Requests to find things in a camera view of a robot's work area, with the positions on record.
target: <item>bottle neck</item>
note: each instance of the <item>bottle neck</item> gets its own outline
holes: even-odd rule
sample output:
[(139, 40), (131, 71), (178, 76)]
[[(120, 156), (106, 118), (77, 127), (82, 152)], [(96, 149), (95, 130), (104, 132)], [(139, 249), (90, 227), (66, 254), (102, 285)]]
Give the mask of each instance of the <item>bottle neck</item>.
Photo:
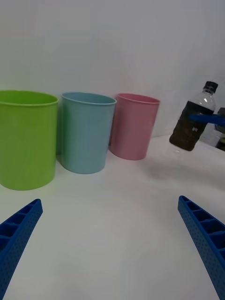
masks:
[(206, 94), (210, 94), (211, 96), (214, 94), (214, 92), (211, 91), (210, 89), (203, 89), (202, 92), (203, 92), (203, 93), (206, 93)]

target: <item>brown liquid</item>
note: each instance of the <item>brown liquid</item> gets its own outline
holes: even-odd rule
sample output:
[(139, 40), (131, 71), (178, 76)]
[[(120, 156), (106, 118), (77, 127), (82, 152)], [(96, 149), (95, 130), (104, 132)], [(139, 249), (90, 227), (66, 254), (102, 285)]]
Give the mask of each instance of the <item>brown liquid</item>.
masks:
[(213, 111), (188, 101), (170, 137), (170, 143), (187, 151), (194, 149), (207, 123), (189, 120), (190, 114), (212, 115)]

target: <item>blue bucket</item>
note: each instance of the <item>blue bucket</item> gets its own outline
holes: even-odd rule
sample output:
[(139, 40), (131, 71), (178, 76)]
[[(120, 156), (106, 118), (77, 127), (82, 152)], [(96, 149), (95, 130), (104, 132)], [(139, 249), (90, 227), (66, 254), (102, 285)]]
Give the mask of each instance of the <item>blue bucket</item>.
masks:
[(69, 92), (62, 94), (62, 165), (90, 174), (105, 166), (116, 100)]

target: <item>clear plastic bottle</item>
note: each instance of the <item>clear plastic bottle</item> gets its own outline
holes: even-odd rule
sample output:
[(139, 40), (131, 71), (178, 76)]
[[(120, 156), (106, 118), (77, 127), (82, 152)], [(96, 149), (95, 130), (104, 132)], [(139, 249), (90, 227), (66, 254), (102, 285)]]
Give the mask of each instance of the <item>clear plastic bottle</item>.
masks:
[(187, 102), (170, 137), (171, 144), (187, 151), (194, 149), (207, 123), (191, 121), (189, 115), (212, 115), (216, 106), (213, 94), (216, 92), (217, 87), (217, 83), (207, 81), (203, 91)]

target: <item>black bottle cap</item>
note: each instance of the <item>black bottle cap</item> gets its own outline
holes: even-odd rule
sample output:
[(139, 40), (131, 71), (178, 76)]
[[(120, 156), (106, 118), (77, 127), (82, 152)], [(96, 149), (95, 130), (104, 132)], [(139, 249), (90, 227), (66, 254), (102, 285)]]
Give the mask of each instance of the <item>black bottle cap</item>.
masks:
[(207, 81), (204, 90), (210, 90), (212, 93), (215, 93), (217, 90), (218, 84), (213, 81)]

